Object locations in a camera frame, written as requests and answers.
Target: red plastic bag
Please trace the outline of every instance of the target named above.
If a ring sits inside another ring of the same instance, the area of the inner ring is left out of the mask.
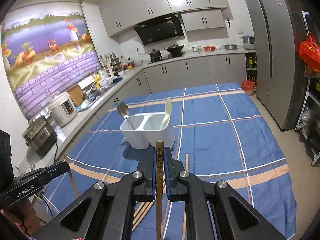
[[[306,62],[308,72],[320,72],[320,47],[311,33],[306,41],[300,43],[299,57]]]
[[[250,91],[250,90],[252,90],[252,89],[254,89],[254,86],[255,86],[256,84],[254,83],[254,82],[252,82],[252,81],[250,81],[250,80],[246,80],[246,81],[243,81],[242,82],[242,89],[244,90],[244,91]]]

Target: white utensil holder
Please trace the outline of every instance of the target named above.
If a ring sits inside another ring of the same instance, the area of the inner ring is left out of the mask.
[[[164,128],[160,130],[164,114],[164,112],[157,112],[131,115],[130,121],[136,129],[132,130],[128,121],[124,120],[120,130],[135,149],[146,149],[150,143],[156,147],[157,141],[163,141],[164,147],[172,149],[175,136],[171,118],[164,124]]]

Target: printed window shade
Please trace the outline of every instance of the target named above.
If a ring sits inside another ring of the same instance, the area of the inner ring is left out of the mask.
[[[10,87],[27,119],[101,69],[81,4],[52,2],[14,10],[2,24]]]

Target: refrigerator handle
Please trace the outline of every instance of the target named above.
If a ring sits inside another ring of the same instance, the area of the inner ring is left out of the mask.
[[[266,22],[266,27],[267,27],[267,35],[268,35],[268,43],[269,43],[269,60],[270,60],[270,72],[269,72],[269,77],[272,78],[272,44],[271,44],[271,35],[270,35],[270,29],[269,29],[269,23],[268,23],[268,19],[267,19],[267,15],[266,15],[266,11],[264,9],[262,0],[259,0],[260,6],[261,6],[261,10],[263,13],[263,17],[264,17],[264,21]]]

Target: white rice cooker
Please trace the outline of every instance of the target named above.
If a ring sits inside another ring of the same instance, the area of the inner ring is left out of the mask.
[[[77,115],[76,107],[68,92],[56,95],[49,103],[48,110],[52,119],[60,127],[71,122]]]

